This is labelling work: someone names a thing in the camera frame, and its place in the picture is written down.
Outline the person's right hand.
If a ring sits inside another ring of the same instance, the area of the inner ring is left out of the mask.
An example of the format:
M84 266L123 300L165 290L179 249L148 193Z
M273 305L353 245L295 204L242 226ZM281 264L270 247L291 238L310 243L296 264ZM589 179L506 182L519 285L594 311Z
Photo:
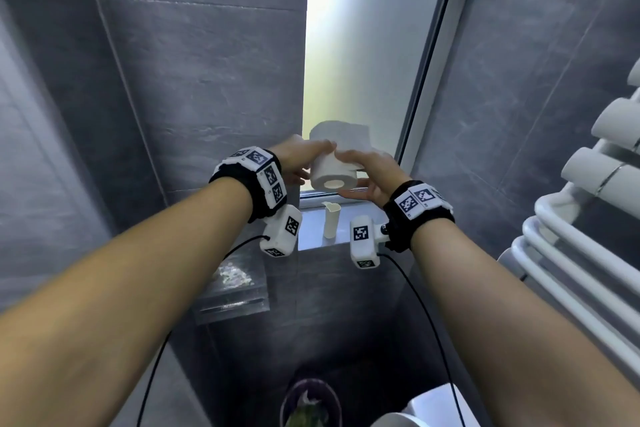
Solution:
M376 162L366 172L367 178L358 179L356 188L340 190L338 195L346 199L369 201L382 209L394 192L404 183L412 181L394 158L386 153L376 152Z

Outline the white toilet paper roll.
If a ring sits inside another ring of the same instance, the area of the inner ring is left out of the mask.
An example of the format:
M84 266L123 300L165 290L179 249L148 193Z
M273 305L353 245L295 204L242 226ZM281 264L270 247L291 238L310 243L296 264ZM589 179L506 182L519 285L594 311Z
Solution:
M364 124L342 121L324 121L310 131L311 140L330 140L337 151L371 150L370 128ZM310 185L320 192L337 192L356 188L358 172L364 171L359 164L342 162L335 153L323 154L310 167Z

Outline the person's right forearm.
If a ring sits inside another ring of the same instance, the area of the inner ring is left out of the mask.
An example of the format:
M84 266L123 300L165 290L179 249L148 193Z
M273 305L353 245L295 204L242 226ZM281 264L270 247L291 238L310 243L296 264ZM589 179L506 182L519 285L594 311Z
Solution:
M452 221L412 253L497 427L640 427L640 392L576 326Z

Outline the person's left forearm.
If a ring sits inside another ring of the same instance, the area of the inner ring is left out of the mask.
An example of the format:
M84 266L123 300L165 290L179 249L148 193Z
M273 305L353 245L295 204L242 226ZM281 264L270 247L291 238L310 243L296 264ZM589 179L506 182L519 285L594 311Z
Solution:
M109 427L252 214L220 178L0 315L0 427Z

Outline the black left wristband with markers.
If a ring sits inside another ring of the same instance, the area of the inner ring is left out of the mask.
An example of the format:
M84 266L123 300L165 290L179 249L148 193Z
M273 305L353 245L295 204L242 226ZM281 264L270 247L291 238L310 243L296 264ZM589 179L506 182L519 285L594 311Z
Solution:
M248 223L273 217L287 204L287 191L277 156L258 146L242 148L214 168L209 183L232 178L242 183L252 198Z

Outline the black wristband with markers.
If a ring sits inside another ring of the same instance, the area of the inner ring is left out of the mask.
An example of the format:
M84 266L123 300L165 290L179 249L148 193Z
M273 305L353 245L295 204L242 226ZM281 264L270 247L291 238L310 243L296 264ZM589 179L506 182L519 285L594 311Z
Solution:
M386 248L403 253L411 246L413 234L423 224L433 220L455 222L452 205L433 186L420 180L401 184L383 206L388 218L389 240Z
M277 156L258 146L242 148L214 168L209 183L232 178L242 183L252 198L248 223L273 217L287 204L287 191Z

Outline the small white pitcher cup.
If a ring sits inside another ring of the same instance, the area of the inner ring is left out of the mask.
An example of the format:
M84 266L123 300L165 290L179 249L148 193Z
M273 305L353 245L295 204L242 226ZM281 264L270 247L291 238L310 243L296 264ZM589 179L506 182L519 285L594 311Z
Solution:
M325 210L323 237L332 240L337 235L341 205L329 201L324 201L322 204Z

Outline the grey window sill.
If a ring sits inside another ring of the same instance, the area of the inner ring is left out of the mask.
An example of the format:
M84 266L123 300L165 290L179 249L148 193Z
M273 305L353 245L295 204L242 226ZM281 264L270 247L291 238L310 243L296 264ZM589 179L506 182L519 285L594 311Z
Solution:
M335 237L324 237L325 202L339 204L341 211L338 218ZM298 251L315 250L328 246L349 242L349 223L355 217L363 203L346 199L337 194L310 194L301 198L302 224L298 237Z

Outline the black right wristband with markers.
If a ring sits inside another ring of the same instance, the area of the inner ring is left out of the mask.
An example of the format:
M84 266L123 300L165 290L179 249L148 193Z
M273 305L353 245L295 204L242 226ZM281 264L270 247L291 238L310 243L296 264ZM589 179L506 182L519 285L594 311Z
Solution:
M455 222L452 205L433 186L420 180L401 184L383 206L388 218L389 240L386 248L403 253L411 246L413 234L423 224L433 220Z

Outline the white right tracker box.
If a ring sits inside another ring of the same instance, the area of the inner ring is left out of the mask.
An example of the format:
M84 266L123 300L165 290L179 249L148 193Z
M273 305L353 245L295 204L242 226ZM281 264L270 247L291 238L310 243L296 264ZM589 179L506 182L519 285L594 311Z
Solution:
M367 215L356 216L350 222L350 257L360 270L374 269L380 266L379 245L390 240L388 223L376 224Z

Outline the white tracker box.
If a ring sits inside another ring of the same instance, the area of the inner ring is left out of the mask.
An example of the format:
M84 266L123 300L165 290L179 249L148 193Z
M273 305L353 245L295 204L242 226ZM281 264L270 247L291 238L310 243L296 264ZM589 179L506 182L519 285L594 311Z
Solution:
M367 215L356 216L350 222L350 257L360 270L374 269L380 266L379 245L390 240L388 223L376 224Z
M285 204L274 216L264 218L266 227L260 249L270 257L288 257L296 249L302 215L292 204Z

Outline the white left tracker box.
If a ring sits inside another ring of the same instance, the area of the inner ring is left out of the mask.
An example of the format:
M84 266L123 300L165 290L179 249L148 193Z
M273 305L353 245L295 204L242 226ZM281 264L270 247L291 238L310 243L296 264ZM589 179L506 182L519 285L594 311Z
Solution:
M296 249L302 215L292 204L285 204L274 216L264 218L266 227L260 249L270 257L288 257Z

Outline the frosted glass window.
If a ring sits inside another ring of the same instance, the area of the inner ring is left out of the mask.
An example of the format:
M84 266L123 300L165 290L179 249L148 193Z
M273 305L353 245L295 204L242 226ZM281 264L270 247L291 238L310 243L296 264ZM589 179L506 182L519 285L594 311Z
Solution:
M302 135L369 126L395 157L436 0L307 0Z

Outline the white towel radiator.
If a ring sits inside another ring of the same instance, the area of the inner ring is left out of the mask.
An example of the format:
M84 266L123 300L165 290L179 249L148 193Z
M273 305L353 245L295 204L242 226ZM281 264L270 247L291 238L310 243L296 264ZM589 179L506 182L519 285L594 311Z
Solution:
M520 269L640 391L640 57L634 92L612 101L593 148L567 161L500 263Z

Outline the dark round pot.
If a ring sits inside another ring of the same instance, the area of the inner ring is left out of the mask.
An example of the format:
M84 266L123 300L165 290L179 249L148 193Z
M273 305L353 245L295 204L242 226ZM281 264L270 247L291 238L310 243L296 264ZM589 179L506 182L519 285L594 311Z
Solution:
M279 409L278 427L344 427L336 391L316 377L294 379Z

